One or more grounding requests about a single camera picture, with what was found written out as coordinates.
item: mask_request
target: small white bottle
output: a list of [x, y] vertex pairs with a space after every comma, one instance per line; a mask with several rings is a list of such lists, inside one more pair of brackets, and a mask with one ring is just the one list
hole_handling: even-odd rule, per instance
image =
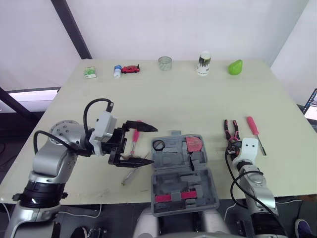
[[120, 65], [116, 65], [116, 66], [114, 67], [113, 76], [114, 76], [115, 78], [120, 78], [120, 77], [121, 77], [121, 69], [122, 69], [122, 67], [121, 67]]

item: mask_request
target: pliers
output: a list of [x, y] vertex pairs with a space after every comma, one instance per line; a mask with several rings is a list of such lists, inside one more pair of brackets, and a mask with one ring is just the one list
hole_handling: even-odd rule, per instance
[[228, 130], [228, 120], [224, 120], [224, 133], [226, 134], [226, 138], [228, 141], [238, 141], [240, 140], [240, 136], [239, 136], [239, 128], [238, 128], [238, 124], [236, 120], [232, 121], [233, 126], [234, 126], [234, 135], [232, 136]]

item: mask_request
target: table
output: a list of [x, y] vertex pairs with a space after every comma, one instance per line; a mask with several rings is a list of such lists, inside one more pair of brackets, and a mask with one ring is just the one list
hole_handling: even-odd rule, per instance
[[[117, 64], [140, 64], [140, 73], [113, 77]], [[245, 60], [243, 71], [229, 75], [229, 61], [213, 61], [208, 76], [195, 72], [196, 61], [174, 61], [171, 71], [160, 71], [156, 61], [82, 60], [70, 79], [35, 127], [48, 131], [64, 119], [82, 123], [84, 107], [91, 100], [104, 97], [114, 102], [112, 114], [117, 126], [126, 120], [143, 120], [158, 132], [141, 133], [136, 155], [145, 156], [151, 139], [170, 135], [171, 130], [183, 134], [202, 135], [219, 199], [229, 199], [231, 177], [224, 161], [227, 141], [224, 119], [238, 122], [240, 136], [252, 135], [245, 117], [253, 116], [267, 152], [259, 150], [256, 165], [267, 179], [275, 196], [317, 193], [317, 137], [296, 104], [283, 90], [269, 67], [261, 60]], [[95, 66], [97, 79], [85, 79], [84, 68]], [[106, 108], [97, 103], [89, 110], [88, 123]], [[126, 134], [125, 153], [131, 148], [132, 133]], [[32, 167], [33, 134], [28, 138], [0, 186], [0, 200], [13, 203], [13, 194], [22, 192]], [[39, 147], [46, 138], [39, 136]], [[127, 186], [121, 181], [129, 168], [108, 165], [108, 156], [80, 157], [66, 184], [68, 197], [62, 204], [105, 204], [150, 202], [152, 166], [141, 167]], [[244, 198], [238, 189], [237, 198]]]

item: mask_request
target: black cable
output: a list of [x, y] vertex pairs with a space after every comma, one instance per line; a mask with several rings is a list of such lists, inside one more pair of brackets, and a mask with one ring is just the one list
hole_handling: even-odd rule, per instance
[[254, 197], [252, 194], [248, 193], [248, 191], [246, 191], [243, 187], [240, 186], [240, 184], [237, 183], [237, 181], [242, 178], [244, 175], [247, 175], [247, 174], [252, 174], [252, 173], [255, 173], [255, 174], [260, 174], [260, 175], [263, 175], [262, 172], [260, 171], [247, 171], [247, 172], [244, 172], [242, 174], [240, 174], [238, 177], [236, 177], [234, 179], [234, 181], [232, 182], [231, 184], [231, 187], [230, 187], [230, 192], [233, 190], [233, 186], [236, 184], [240, 189], [241, 191], [243, 191], [246, 195], [248, 195], [250, 198], [252, 198], [253, 200], [255, 200], [256, 202], [258, 202], [263, 208], [265, 208], [273, 217], [274, 219], [276, 220], [276, 222], [278, 223], [278, 225], [284, 230], [284, 233], [285, 235], [287, 236], [287, 232], [284, 228], [284, 226], [281, 224], [281, 222], [279, 221], [279, 218], [277, 217], [277, 215], [275, 213], [273, 213], [271, 211], [271, 209], [269, 209], [264, 203], [262, 203], [260, 200], [258, 200], [256, 197]]
[[6, 165], [10, 160], [14, 159], [14, 158], [17, 157], [17, 156], [18, 156], [18, 155], [14, 155], [14, 156], [12, 156], [10, 159], [8, 159], [7, 161], [5, 161], [5, 162], [3, 162], [2, 164], [0, 164], [0, 168], [1, 168], [2, 166]]
[[[234, 175], [233, 175], [233, 173], [232, 173], [232, 170], [231, 170], [230, 165], [229, 165], [229, 162], [228, 162], [228, 157], [227, 157], [227, 151], [228, 151], [228, 149], [229, 149], [229, 146], [228, 146], [228, 147], [226, 148], [226, 150], [225, 150], [224, 158], [225, 158], [225, 161], [226, 161], [228, 170], [229, 170], [229, 172], [230, 172], [230, 175], [231, 175], [232, 179], [235, 180], [235, 177], [234, 177]], [[247, 206], [241, 204], [240, 202], [238, 202], [238, 201], [234, 198], [232, 191], [230, 191], [230, 195], [231, 195], [231, 198], [232, 198], [232, 200], [233, 200], [233, 202], [234, 202], [235, 204], [237, 204], [238, 206], [243, 207], [243, 208], [245, 208], [245, 209], [248, 209]]]
[[52, 134], [49, 134], [49, 133], [47, 133], [46, 131], [43, 131], [43, 130], [37, 130], [37, 131], [35, 131], [34, 136], [33, 136], [33, 147], [34, 147], [34, 153], [35, 154], [38, 152], [38, 135], [39, 134], [46, 135], [49, 138], [52, 138], [53, 140], [55, 140], [55, 141], [59, 142], [60, 144], [62, 144], [63, 146], [65, 146], [71, 152], [77, 153], [76, 149], [74, 149], [70, 145], [66, 144], [64, 141], [62, 141], [61, 139], [57, 138], [56, 136], [54, 136]]
[[85, 107], [85, 110], [84, 110], [84, 118], [83, 118], [83, 121], [84, 121], [84, 130], [85, 130], [85, 136], [86, 136], [86, 139], [89, 140], [88, 138], [88, 125], [87, 125], [87, 114], [88, 114], [88, 109], [89, 107], [96, 103], [96, 102], [101, 102], [101, 101], [104, 101], [104, 102], [108, 102], [108, 106], [107, 106], [107, 109], [106, 111], [107, 112], [110, 112], [112, 111], [112, 108], [113, 108], [113, 102], [110, 101], [109, 99], [107, 98], [97, 98], [95, 100], [92, 100], [89, 104], [87, 104], [87, 106]]
[[2, 148], [2, 150], [0, 152], [0, 155], [2, 155], [4, 151], [5, 151], [5, 143], [3, 143], [3, 148]]

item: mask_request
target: green pear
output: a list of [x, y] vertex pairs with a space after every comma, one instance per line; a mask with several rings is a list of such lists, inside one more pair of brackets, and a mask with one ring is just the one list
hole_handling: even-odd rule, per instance
[[231, 63], [228, 67], [228, 72], [231, 75], [238, 75], [242, 71], [242, 60], [238, 59], [237, 61]]

